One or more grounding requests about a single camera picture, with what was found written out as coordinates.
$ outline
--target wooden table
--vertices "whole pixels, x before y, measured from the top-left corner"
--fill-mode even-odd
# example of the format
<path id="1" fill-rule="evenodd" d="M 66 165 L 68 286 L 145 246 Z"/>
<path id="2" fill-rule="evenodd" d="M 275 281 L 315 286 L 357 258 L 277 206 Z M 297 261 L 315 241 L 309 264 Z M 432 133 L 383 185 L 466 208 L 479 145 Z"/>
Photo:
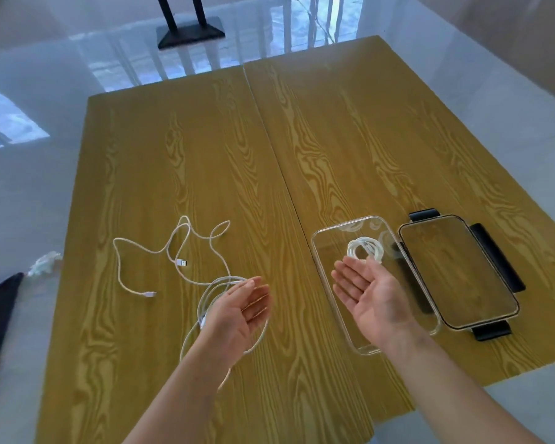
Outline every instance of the wooden table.
<path id="1" fill-rule="evenodd" d="M 324 227 L 437 208 L 482 223 L 523 278 L 513 335 L 438 334 L 488 385 L 555 361 L 555 223 L 379 37 L 247 63 L 307 241 Z M 372 417 L 413 408 L 390 363 L 350 353 Z"/>
<path id="2" fill-rule="evenodd" d="M 120 442 L 177 364 L 202 290 L 122 246 L 125 282 L 158 294 L 122 291 L 111 241 L 159 249 L 186 214 L 203 234 L 231 220 L 218 250 L 276 297 L 208 441 L 365 442 L 371 420 L 413 404 L 385 358 L 346 347 L 307 242 L 429 207 L 483 223 L 527 285 L 513 335 L 437 340 L 483 385 L 554 362 L 555 223 L 381 39 L 91 98 L 37 441 Z M 198 280 L 224 274 L 205 242 L 185 259 Z"/>
<path id="3" fill-rule="evenodd" d="M 203 289 L 160 249 L 179 216 L 209 234 L 233 274 L 262 274 L 275 309 L 264 341 L 234 368 L 207 441 L 350 442 L 372 423 L 243 67 L 89 100 L 37 430 L 39 443 L 119 443 L 178 363 Z M 190 238 L 185 274 L 225 275 Z"/>

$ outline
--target white cord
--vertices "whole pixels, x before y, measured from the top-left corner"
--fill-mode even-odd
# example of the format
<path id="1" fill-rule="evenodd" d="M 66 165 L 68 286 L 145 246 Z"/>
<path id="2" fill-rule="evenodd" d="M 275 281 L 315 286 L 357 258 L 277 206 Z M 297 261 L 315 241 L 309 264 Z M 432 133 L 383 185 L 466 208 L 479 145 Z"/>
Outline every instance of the white cord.
<path id="1" fill-rule="evenodd" d="M 360 246 L 364 248 L 368 255 L 374 257 L 374 260 L 382 263 L 382 257 L 384 256 L 385 250 L 378 240 L 370 237 L 360 237 L 355 240 L 351 240 L 347 245 L 348 257 L 354 257 L 357 259 L 356 249 Z"/>
<path id="2" fill-rule="evenodd" d="M 214 235 L 215 231 L 218 228 L 222 227 L 223 225 L 226 225 L 226 227 L 220 233 Z M 169 253 L 169 247 L 170 247 L 171 242 L 173 241 L 174 236 L 178 233 L 178 231 L 182 227 L 187 228 L 187 233 L 185 235 L 185 238 L 183 239 L 183 242 L 181 243 L 181 246 L 179 246 L 179 250 L 175 254 L 175 258 L 172 258 L 170 256 L 170 253 Z M 214 302 L 218 298 L 220 298 L 224 293 L 226 293 L 226 291 L 228 291 L 230 285 L 235 285 L 236 283 L 239 283 L 241 281 L 246 280 L 244 277 L 232 276 L 230 274 L 230 270 L 228 268 L 228 264 L 226 263 L 226 260 L 224 260 L 224 257 L 222 257 L 222 255 L 214 249 L 214 245 L 212 244 L 212 239 L 218 238 L 218 237 L 221 237 L 222 235 L 224 235 L 224 233 L 228 230 L 229 227 L 230 227 L 230 221 L 224 221 L 224 222 L 218 224 L 216 227 L 214 227 L 212 229 L 212 232 L 210 233 L 209 237 L 204 237 L 204 236 L 201 236 L 200 234 L 198 234 L 193 229 L 193 226 L 191 225 L 191 222 L 189 221 L 189 217 L 183 215 L 179 218 L 179 222 L 177 223 L 177 226 L 175 227 L 173 232 L 170 234 L 169 241 L 167 241 L 166 245 L 164 245 L 163 249 L 161 249 L 160 251 L 152 251 L 150 249 L 146 249 L 144 246 L 141 246 L 140 244 L 136 243 L 135 241 L 128 240 L 127 238 L 117 237 L 117 238 L 113 239 L 113 247 L 115 248 L 115 254 L 117 255 L 117 262 L 118 262 L 117 263 L 117 280 L 125 291 L 128 291 L 128 292 L 133 293 L 133 294 L 139 294 L 140 296 L 146 296 L 146 297 L 149 297 L 149 298 L 153 297 L 156 294 L 156 291 L 140 292 L 140 291 L 131 290 L 127 286 L 125 286 L 124 283 L 121 281 L 121 256 L 119 255 L 119 250 L 117 249 L 117 241 L 125 241 L 126 243 L 137 246 L 141 250 L 146 251 L 147 253 L 150 253 L 150 254 L 160 254 L 160 253 L 166 251 L 168 259 L 171 262 L 173 262 L 173 264 L 175 266 L 175 269 L 177 270 L 179 275 L 184 278 L 184 280 L 186 282 L 192 283 L 194 285 L 206 286 L 205 291 L 203 292 L 201 298 L 199 299 L 199 303 L 198 303 L 198 307 L 197 307 L 198 319 L 194 323 L 191 330 L 189 330 L 189 332 L 187 333 L 187 336 L 185 336 L 185 340 L 183 341 L 183 345 L 181 346 L 181 353 L 179 354 L 179 362 L 185 356 L 186 346 L 187 346 L 187 342 L 189 341 L 189 337 L 192 335 L 192 333 L 195 331 L 195 329 L 198 326 L 199 326 L 200 330 L 201 330 L 201 328 L 203 328 L 203 326 L 205 324 L 206 315 L 207 315 L 209 309 L 212 307 L 212 305 L 214 305 Z M 213 280 L 212 282 L 195 282 L 195 281 L 189 279 L 188 277 L 186 277 L 181 272 L 181 270 L 179 269 L 179 266 L 186 266 L 187 262 L 184 261 L 184 260 L 179 259 L 178 257 L 179 257 L 179 254 L 181 253 L 181 250 L 183 249 L 183 246 L 185 245 L 187 239 L 189 238 L 189 234 L 191 232 L 193 232 L 193 234 L 196 237 L 199 237 L 199 238 L 202 238 L 202 239 L 208 241 L 209 248 L 212 250 L 212 252 L 214 254 L 216 254 L 218 257 L 220 257 L 220 260 L 222 260 L 222 263 L 224 264 L 224 268 L 226 268 L 226 272 L 228 273 L 227 276 L 218 277 L 217 279 Z M 212 294 L 219 287 L 223 287 L 222 291 L 220 292 L 220 294 L 213 297 Z M 261 340 L 265 336 L 265 331 L 267 329 L 268 322 L 269 321 L 265 321 L 265 325 L 263 326 L 263 329 L 261 330 L 261 334 L 259 335 L 259 338 L 257 338 L 257 341 L 255 341 L 255 343 L 251 346 L 250 349 L 248 349 L 244 352 L 245 355 L 248 354 L 248 353 L 251 353 L 253 351 L 253 349 L 255 349 L 255 347 L 257 347 L 257 345 L 261 342 Z M 224 380 L 222 381 L 222 383 L 220 383 L 220 386 L 218 387 L 218 389 L 222 388 L 222 386 L 224 385 L 224 382 L 226 380 L 228 380 L 229 374 L 230 374 L 230 369 L 228 370 L 228 373 L 226 373 L 226 377 L 224 377 Z"/>

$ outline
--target glossy tile floor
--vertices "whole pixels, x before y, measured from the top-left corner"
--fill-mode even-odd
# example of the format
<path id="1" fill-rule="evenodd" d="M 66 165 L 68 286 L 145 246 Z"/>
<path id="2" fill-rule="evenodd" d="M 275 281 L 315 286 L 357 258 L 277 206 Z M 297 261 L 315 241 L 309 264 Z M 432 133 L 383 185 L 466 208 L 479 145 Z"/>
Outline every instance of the glossy tile floor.
<path id="1" fill-rule="evenodd" d="M 90 95 L 373 34 L 555 220 L 555 97 L 420 1 L 204 2 L 226 39 L 159 53 L 155 0 L 0 0 L 0 281 L 63 251 Z M 58 282 L 21 287 L 0 361 L 0 443 L 33 441 Z M 489 391 L 555 442 L 555 365 Z M 435 442 L 426 428 L 417 413 L 375 425 L 381 443 Z"/>

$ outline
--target black stand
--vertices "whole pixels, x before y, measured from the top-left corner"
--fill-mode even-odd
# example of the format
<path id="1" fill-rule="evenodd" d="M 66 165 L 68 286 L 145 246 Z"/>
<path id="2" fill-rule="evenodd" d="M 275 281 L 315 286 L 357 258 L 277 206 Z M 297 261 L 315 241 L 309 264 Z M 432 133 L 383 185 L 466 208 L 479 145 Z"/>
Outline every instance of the black stand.
<path id="1" fill-rule="evenodd" d="M 206 20 L 202 0 L 193 0 L 193 7 L 195 8 L 195 14 L 198 16 L 198 21 L 184 23 L 179 26 L 177 26 L 173 18 L 169 2 L 167 0 L 158 0 L 158 4 L 160 4 L 168 26 L 168 28 L 156 28 L 159 50 L 226 37 L 224 31 L 222 31 L 222 22 L 219 17 L 212 17 L 209 21 Z"/>

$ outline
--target container lid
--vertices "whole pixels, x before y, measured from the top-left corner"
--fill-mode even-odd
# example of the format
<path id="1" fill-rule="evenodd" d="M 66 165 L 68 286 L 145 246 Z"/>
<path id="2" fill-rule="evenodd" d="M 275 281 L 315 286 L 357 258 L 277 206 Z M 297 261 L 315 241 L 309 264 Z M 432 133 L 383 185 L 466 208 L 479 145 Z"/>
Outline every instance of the container lid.
<path id="1" fill-rule="evenodd" d="M 426 287 L 383 218 L 367 216 L 322 229 L 314 233 L 311 245 L 313 257 L 335 317 L 348 344 L 355 351 L 363 355 L 371 355 L 379 352 L 379 349 L 363 337 L 352 314 L 333 293 L 331 286 L 334 281 L 331 271 L 335 262 L 348 255 L 348 252 L 353 253 L 355 250 L 356 257 L 365 259 L 368 253 L 364 246 L 371 254 L 377 253 L 377 256 L 382 254 L 382 265 L 399 280 L 405 289 L 415 318 L 422 327 L 432 334 L 439 329 L 441 321 Z"/>
<path id="2" fill-rule="evenodd" d="M 518 313 L 514 294 L 459 216 L 407 223 L 399 235 L 450 328 L 462 330 Z"/>

